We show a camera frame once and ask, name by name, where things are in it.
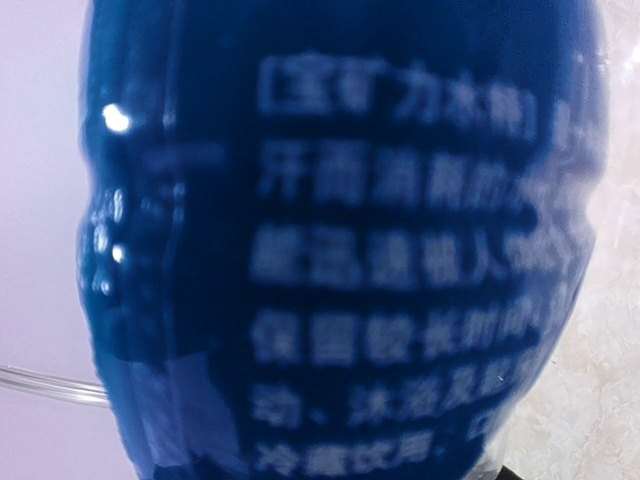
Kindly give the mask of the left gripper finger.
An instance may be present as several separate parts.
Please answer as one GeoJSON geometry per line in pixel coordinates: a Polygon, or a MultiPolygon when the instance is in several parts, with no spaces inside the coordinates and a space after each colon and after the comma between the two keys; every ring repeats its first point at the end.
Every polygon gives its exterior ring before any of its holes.
{"type": "Polygon", "coordinates": [[[509,450],[506,455],[494,451],[482,457],[482,479],[526,479],[538,478],[536,456],[525,450],[509,450]]]}

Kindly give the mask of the blue label bottle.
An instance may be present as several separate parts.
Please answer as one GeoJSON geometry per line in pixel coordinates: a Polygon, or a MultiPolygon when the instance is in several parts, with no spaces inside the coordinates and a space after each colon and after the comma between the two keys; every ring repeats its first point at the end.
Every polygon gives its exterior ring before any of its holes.
{"type": "Polygon", "coordinates": [[[94,1],[78,287],[140,479],[493,479],[574,309],[593,1],[94,1]]]}

